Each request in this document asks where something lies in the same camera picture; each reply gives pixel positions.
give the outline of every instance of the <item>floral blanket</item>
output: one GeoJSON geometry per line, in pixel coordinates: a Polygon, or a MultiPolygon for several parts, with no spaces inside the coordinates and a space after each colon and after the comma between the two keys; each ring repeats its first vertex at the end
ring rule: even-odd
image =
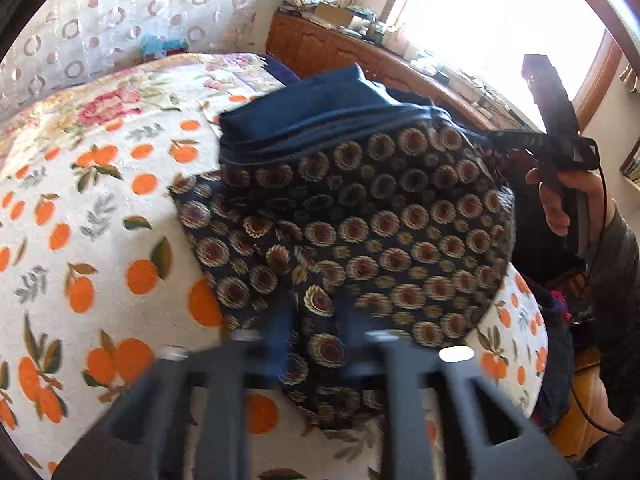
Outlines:
{"type": "MultiPolygon", "coordinates": [[[[220,113],[282,86],[263,65],[252,54],[156,60],[53,95],[0,130],[0,420],[43,478],[163,348],[219,343],[218,305],[167,188],[218,168],[220,113]]],[[[530,415],[546,331],[513,267],[467,344],[530,415]]],[[[252,478],[377,476],[379,420],[323,433],[280,392],[247,393],[252,478]]],[[[424,405],[442,464],[431,392],[424,405]]],[[[190,478],[193,446],[187,457],[190,478]]]]}

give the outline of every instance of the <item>wooden window frame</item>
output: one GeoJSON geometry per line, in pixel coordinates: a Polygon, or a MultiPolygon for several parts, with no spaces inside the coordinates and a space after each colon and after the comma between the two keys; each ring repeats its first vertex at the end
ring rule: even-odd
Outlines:
{"type": "MultiPolygon", "coordinates": [[[[380,20],[395,23],[406,2],[407,0],[386,0],[380,20]]],[[[609,31],[605,29],[593,63],[573,100],[581,131],[585,130],[604,99],[604,95],[616,76],[621,59],[622,50],[609,31]]]]}

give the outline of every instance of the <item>wooden dresser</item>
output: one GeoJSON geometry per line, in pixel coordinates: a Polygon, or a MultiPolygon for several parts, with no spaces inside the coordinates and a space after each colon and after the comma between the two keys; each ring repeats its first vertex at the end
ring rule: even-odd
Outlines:
{"type": "Polygon", "coordinates": [[[266,50],[301,78],[357,63],[369,80],[430,97],[436,106],[446,108],[454,120],[462,120],[469,127],[495,129],[487,117],[460,95],[414,70],[396,54],[303,18],[275,13],[266,50]]]}

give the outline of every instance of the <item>wallpaper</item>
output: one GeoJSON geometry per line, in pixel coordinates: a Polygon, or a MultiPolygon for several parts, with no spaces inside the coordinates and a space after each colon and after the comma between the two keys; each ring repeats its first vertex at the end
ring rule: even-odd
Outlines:
{"type": "MultiPolygon", "coordinates": [[[[275,4],[267,2],[263,20],[275,4]]],[[[264,0],[47,0],[0,65],[0,122],[57,90],[139,63],[147,34],[185,38],[192,52],[256,50],[260,6],[264,0]]]]}

